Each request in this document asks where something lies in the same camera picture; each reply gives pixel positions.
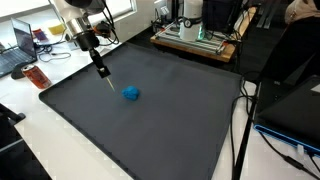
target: computer monitor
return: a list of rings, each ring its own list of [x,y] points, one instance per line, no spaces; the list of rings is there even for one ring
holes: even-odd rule
[[[232,34],[243,0],[203,0],[202,22],[206,30]]]

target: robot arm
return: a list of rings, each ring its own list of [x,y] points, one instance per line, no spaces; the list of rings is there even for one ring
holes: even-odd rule
[[[103,64],[100,54],[95,50],[95,48],[100,45],[100,42],[88,19],[88,16],[101,13],[104,10],[104,0],[51,1],[71,35],[67,40],[75,40],[82,51],[89,51],[90,57],[96,65],[101,78],[109,76],[109,69]]]

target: laptop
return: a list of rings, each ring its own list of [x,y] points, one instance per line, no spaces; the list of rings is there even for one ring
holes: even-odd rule
[[[30,24],[13,18],[11,22],[17,40],[17,48],[0,55],[0,78],[11,73],[17,64],[33,63],[37,60]]]
[[[270,89],[269,92],[261,90],[258,92],[257,106],[261,96],[272,92]],[[319,76],[310,77],[268,107],[261,109],[260,112],[256,111],[255,130],[294,147],[302,145],[308,153],[320,156]]]

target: black mat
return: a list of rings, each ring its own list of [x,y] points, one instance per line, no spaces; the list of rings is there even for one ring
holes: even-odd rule
[[[135,179],[211,179],[240,77],[130,44],[104,61],[115,92],[90,64],[40,99]],[[121,95],[129,85],[135,102]]]

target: electronic equipment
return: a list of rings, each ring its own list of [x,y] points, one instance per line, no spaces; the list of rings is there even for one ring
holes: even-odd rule
[[[202,27],[203,0],[185,0],[184,13],[180,23],[180,38],[184,41],[196,41]]]
[[[259,91],[259,100],[264,94]],[[258,112],[254,129],[306,152],[320,155],[320,77],[312,76]]]
[[[30,24],[18,19],[11,19],[17,48],[4,51],[0,55],[0,77],[12,72],[17,64],[33,63],[37,60]]]
[[[203,0],[202,22],[204,29],[232,34],[243,0]]]

